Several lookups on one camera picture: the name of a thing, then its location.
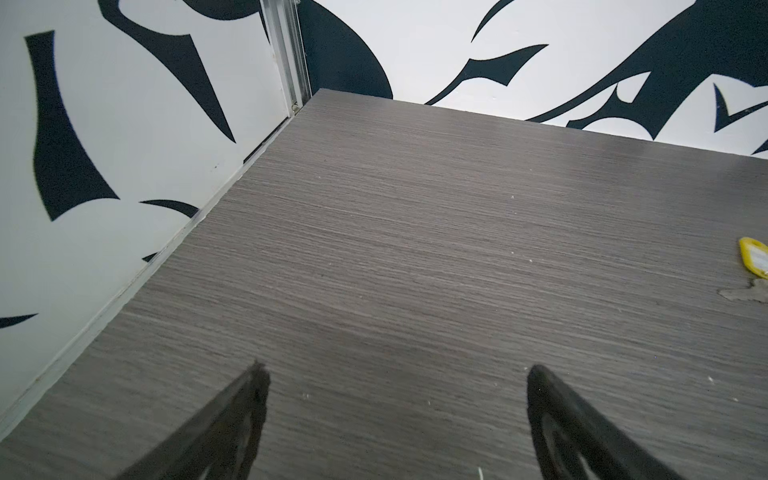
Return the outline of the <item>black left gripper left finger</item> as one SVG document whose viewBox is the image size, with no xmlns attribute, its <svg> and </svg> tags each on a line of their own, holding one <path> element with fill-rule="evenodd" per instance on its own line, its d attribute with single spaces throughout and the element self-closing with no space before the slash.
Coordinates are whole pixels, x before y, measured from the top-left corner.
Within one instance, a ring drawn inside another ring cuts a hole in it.
<svg viewBox="0 0 768 480">
<path fill-rule="evenodd" d="M 120 479 L 247 479 L 267 416 L 270 374 L 255 362 Z"/>
</svg>

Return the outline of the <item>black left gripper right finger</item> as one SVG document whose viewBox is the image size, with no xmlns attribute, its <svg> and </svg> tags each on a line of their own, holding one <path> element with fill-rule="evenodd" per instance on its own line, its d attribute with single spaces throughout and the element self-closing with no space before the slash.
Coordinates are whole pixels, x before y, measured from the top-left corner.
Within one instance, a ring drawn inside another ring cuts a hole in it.
<svg viewBox="0 0 768 480">
<path fill-rule="evenodd" d="M 544 479 L 679 479 L 544 365 L 527 375 L 527 415 Z"/>
</svg>

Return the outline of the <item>yellow key tag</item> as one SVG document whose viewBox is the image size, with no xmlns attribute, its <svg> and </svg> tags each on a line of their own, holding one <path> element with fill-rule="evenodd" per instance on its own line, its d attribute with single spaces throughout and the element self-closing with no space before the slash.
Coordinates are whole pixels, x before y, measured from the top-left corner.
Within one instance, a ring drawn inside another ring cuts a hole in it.
<svg viewBox="0 0 768 480">
<path fill-rule="evenodd" d="M 738 240 L 741 260 L 744 267 L 761 279 L 768 279 L 768 247 L 751 237 Z"/>
</svg>

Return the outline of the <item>silver metal key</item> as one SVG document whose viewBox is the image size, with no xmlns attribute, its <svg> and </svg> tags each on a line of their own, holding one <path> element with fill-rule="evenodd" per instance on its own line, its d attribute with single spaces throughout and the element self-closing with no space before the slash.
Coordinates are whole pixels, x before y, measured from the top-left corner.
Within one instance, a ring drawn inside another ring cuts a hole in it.
<svg viewBox="0 0 768 480">
<path fill-rule="evenodd" d="M 729 301 L 754 301 L 768 303 L 768 281 L 762 278 L 753 279 L 751 285 L 742 289 L 721 289 L 718 294 Z"/>
</svg>

